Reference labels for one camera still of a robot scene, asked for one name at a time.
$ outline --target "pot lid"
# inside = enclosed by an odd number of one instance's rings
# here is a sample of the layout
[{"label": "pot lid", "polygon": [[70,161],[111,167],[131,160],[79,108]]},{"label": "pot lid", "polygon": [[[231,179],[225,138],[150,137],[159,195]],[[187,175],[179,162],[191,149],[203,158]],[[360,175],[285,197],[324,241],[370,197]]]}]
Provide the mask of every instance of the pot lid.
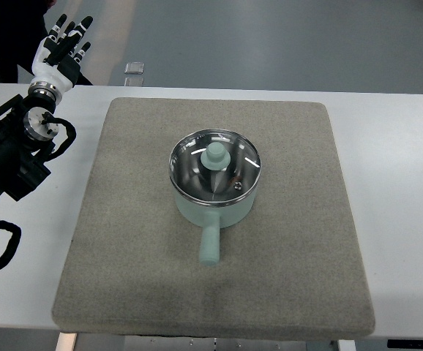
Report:
[{"label": "pot lid", "polygon": [[174,187],[200,205],[225,206],[246,198],[257,186],[261,159],[242,135],[205,129],[174,147],[169,176]]}]

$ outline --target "table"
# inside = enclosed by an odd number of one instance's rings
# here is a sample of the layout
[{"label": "table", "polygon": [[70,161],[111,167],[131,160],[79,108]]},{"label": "table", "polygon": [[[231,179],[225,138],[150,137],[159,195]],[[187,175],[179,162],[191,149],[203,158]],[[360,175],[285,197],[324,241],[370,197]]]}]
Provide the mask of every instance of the table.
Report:
[{"label": "table", "polygon": [[[0,84],[0,104],[26,89]],[[52,174],[35,192],[18,203],[0,199],[0,219],[23,230],[17,254],[0,271],[0,327],[56,328],[50,310],[115,97],[325,104],[373,299],[371,337],[423,339],[423,95],[407,94],[77,86],[56,110],[77,128],[74,145],[47,163]]]}]

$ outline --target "pot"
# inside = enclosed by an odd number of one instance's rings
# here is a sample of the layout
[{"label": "pot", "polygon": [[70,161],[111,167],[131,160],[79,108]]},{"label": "pot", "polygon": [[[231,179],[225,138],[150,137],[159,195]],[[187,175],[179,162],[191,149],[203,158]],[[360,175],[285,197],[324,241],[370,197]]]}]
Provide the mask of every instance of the pot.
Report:
[{"label": "pot", "polygon": [[169,159],[169,176],[179,212],[202,227],[199,261],[220,261],[220,228],[241,221],[252,208],[261,159],[242,135],[205,129],[179,141]]}]

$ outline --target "lid rim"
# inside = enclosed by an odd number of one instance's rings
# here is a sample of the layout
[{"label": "lid rim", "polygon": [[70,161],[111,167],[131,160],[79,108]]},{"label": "lid rim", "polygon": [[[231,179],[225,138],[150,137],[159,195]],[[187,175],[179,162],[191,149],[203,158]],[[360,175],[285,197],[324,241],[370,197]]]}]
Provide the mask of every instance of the lid rim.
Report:
[{"label": "lid rim", "polygon": [[[244,193],[244,194],[240,194],[238,197],[234,197],[232,199],[229,200],[223,200],[223,201],[207,201],[207,200],[202,200],[196,197],[193,197],[192,195],[189,195],[187,192],[185,192],[174,180],[174,172],[171,169],[171,161],[174,158],[174,156],[177,154],[177,151],[181,148],[184,147],[188,142],[191,141],[192,137],[193,139],[195,139],[197,136],[200,135],[210,135],[212,133],[223,133],[223,134],[229,134],[229,135],[233,135],[234,137],[243,140],[245,143],[247,143],[249,145],[249,147],[253,150],[254,154],[257,156],[258,159],[258,173],[257,176],[254,179],[254,182],[252,183],[252,186]],[[233,132],[230,131],[228,129],[219,129],[219,128],[215,128],[215,129],[201,129],[198,130],[196,132],[190,133],[188,135],[186,135],[185,137],[183,137],[172,149],[170,157],[169,157],[169,179],[171,180],[171,183],[174,186],[174,189],[186,200],[190,201],[191,203],[197,204],[197,205],[201,205],[203,207],[215,207],[215,208],[220,208],[220,207],[226,207],[226,206],[230,206],[236,203],[239,203],[243,200],[245,200],[247,197],[250,196],[250,194],[255,190],[255,188],[258,185],[258,180],[261,176],[261,168],[262,167],[262,161],[261,161],[261,157],[257,151],[257,148],[254,146],[254,144],[252,144],[244,135],[241,135],[237,132]]]}]

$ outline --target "metal rim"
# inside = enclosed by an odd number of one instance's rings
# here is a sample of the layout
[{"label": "metal rim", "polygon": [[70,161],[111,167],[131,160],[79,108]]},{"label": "metal rim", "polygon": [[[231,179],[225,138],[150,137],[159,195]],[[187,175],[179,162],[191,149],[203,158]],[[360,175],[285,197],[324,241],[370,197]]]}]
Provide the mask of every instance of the metal rim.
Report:
[{"label": "metal rim", "polygon": [[[174,181],[173,178],[173,171],[171,170],[171,161],[173,158],[173,155],[176,154],[176,151],[178,150],[179,147],[181,147],[181,145],[183,145],[185,143],[186,140],[192,138],[192,137],[197,137],[199,135],[204,135],[204,134],[211,134],[211,133],[223,133],[223,134],[231,134],[233,136],[236,136],[242,140],[244,140],[247,144],[249,144],[249,146],[253,149],[253,151],[255,152],[255,154],[258,157],[259,160],[259,171],[257,174],[257,177],[255,177],[254,183],[252,184],[252,186],[242,195],[235,197],[234,199],[231,200],[226,200],[226,201],[205,201],[205,200],[201,200],[198,199],[196,197],[193,197],[189,194],[187,194],[184,190],[182,190],[179,185],[177,185],[177,183]],[[186,200],[189,200],[191,203],[195,203],[197,205],[202,205],[202,206],[206,206],[206,207],[226,207],[226,206],[230,206],[230,205],[234,205],[236,203],[239,203],[241,201],[243,201],[245,198],[249,197],[249,195],[255,190],[255,188],[257,187],[258,184],[258,180],[261,177],[261,170],[262,170],[262,160],[261,157],[257,151],[257,149],[255,148],[254,144],[252,144],[245,136],[240,135],[239,133],[236,132],[232,132],[230,130],[227,129],[202,129],[202,130],[198,130],[197,132],[193,132],[185,137],[183,137],[174,147],[173,150],[171,152],[171,155],[169,156],[169,179],[171,180],[171,183],[174,186],[174,189],[178,191],[178,193],[184,197]]]}]

